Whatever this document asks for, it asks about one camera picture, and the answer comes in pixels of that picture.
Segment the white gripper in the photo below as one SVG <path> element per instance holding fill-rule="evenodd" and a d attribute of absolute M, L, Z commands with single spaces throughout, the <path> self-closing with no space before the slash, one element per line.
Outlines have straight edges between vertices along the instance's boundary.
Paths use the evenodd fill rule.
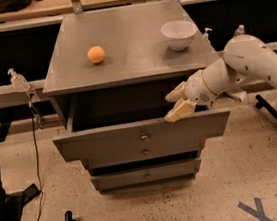
<path fill-rule="evenodd" d="M 176 122 L 194 113 L 196 103 L 204 106 L 217 99 L 217 95 L 208 89 L 202 73 L 203 70 L 198 70 L 186 82 L 181 82 L 165 96 L 165 100 L 169 103 L 176 102 L 173 109 L 165 115 L 167 122 Z"/>

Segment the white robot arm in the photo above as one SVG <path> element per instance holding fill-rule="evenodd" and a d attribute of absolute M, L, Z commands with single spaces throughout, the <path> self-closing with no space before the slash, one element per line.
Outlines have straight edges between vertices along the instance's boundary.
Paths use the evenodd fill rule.
<path fill-rule="evenodd" d="M 165 96 L 166 101 L 175 103 L 165 119 L 175 122 L 186 118 L 197 105 L 208 105 L 221 93 L 260 79 L 277 90 L 277 54 L 252 35 L 234 36 L 221 58 L 195 72 Z"/>

